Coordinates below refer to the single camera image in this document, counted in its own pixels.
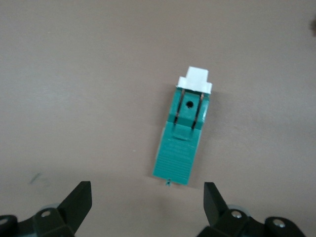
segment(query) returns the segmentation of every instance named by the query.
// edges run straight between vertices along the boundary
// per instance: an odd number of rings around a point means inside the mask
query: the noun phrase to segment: dark mark
[[[40,176],[42,175],[42,173],[37,173],[29,182],[29,184],[33,184],[35,180],[37,180]]]
[[[312,30],[314,37],[316,37],[316,17],[315,20],[311,22],[310,29]]]

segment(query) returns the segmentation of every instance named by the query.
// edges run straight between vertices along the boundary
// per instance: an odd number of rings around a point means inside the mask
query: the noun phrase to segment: small hole
[[[0,220],[0,225],[3,225],[5,223],[7,223],[7,222],[8,222],[8,219],[4,218],[4,219]]]
[[[50,215],[50,211],[45,211],[41,214],[41,217],[45,217],[45,216],[49,216]]]
[[[193,102],[192,101],[188,101],[186,105],[190,109],[190,108],[193,107]]]

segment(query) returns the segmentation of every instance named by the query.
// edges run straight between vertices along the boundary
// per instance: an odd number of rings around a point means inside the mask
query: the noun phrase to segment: metal pin
[[[234,216],[237,219],[242,217],[242,215],[239,211],[232,211],[232,216]]]
[[[49,216],[49,215],[50,215],[50,211],[45,211],[40,216],[41,217],[46,217],[46,216]]]
[[[278,226],[280,228],[284,228],[285,227],[285,223],[283,221],[281,221],[280,219],[274,219],[273,220],[273,224],[275,224],[276,226]]]
[[[178,121],[178,117],[179,117],[181,105],[182,105],[182,102],[183,102],[184,94],[185,94],[185,89],[182,89],[181,97],[180,97],[180,101],[179,101],[178,109],[177,109],[177,113],[176,113],[176,117],[174,118],[174,123],[177,123],[177,121]]]
[[[192,129],[194,129],[194,127],[196,126],[196,123],[198,121],[198,114],[199,114],[199,111],[200,111],[201,106],[202,106],[203,98],[204,98],[204,93],[202,93],[199,97],[199,102],[198,102],[198,106],[197,106],[197,113],[196,113],[196,117],[195,117],[193,125],[192,125]]]
[[[0,220],[0,225],[3,225],[5,223],[7,223],[7,222],[8,222],[8,219],[4,218],[4,219]]]

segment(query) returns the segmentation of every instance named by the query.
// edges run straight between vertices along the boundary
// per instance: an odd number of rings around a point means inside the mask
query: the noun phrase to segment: screw
[[[45,217],[45,216],[49,216],[50,215],[50,211],[45,211],[41,214],[41,217]]]
[[[237,219],[242,217],[242,215],[239,211],[232,211],[232,216],[234,216]]]
[[[4,219],[0,220],[0,225],[3,225],[7,222],[8,222],[8,218],[4,218]]]
[[[276,226],[278,226],[280,228],[284,228],[285,227],[285,223],[283,221],[281,221],[280,219],[274,219],[273,220],[273,224],[275,224]]]

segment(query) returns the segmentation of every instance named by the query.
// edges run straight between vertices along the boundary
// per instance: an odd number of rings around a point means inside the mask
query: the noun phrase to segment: green plastic block
[[[183,87],[175,91],[153,171],[168,185],[188,184],[209,104],[211,86],[209,93],[204,87],[202,92]]]

